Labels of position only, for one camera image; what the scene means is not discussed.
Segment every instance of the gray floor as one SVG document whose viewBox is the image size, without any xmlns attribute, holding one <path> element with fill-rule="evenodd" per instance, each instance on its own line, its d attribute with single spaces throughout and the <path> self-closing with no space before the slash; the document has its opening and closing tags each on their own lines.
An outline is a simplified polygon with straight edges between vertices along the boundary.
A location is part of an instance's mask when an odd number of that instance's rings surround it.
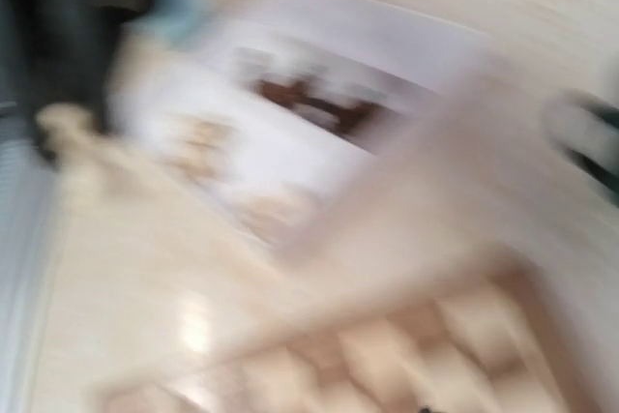
<svg viewBox="0 0 619 413">
<path fill-rule="evenodd" d="M 21 129 L 0 119 L 0 413 L 18 413 L 25 397 L 54 181 Z"/>
</svg>

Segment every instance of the chessboard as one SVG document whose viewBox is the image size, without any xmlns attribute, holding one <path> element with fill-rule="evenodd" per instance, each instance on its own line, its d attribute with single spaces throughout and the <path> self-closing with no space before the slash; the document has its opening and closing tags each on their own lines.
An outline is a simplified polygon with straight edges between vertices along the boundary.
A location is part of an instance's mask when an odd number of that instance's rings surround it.
<svg viewBox="0 0 619 413">
<path fill-rule="evenodd" d="M 601 411 L 534 273 L 439 287 L 238 350 L 185 379 L 115 390 L 103 412 Z"/>
</svg>

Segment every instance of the wooden chessboard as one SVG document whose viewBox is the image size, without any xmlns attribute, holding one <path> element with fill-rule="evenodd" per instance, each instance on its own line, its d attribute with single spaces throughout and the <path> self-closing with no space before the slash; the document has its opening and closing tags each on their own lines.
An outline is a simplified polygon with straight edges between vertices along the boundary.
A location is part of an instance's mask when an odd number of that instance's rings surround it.
<svg viewBox="0 0 619 413">
<path fill-rule="evenodd" d="M 105 413 L 600 412 L 532 275 L 475 276 L 240 350 L 183 382 L 105 397 Z"/>
</svg>

